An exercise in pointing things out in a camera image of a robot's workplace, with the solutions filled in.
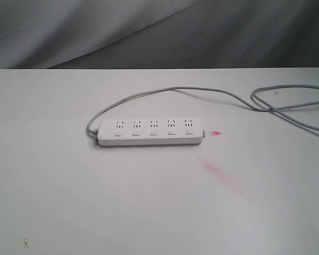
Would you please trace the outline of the white five-outlet power strip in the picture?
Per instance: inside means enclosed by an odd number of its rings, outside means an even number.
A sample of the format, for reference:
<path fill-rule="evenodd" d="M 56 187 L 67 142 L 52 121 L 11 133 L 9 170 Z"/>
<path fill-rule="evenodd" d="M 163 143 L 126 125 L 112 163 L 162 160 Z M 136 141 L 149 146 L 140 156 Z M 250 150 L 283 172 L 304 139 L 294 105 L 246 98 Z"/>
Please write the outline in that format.
<path fill-rule="evenodd" d="M 103 147 L 198 145 L 205 137 L 196 118 L 143 118 L 101 121 L 97 139 Z"/>

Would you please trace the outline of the grey backdrop cloth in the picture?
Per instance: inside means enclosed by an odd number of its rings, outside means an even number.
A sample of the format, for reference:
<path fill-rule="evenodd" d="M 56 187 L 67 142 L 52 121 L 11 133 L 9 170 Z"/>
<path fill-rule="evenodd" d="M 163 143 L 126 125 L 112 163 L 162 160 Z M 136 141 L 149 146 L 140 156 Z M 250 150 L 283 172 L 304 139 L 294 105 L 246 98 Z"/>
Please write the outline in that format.
<path fill-rule="evenodd" d="M 319 1 L 0 1 L 0 69 L 319 67 Z"/>

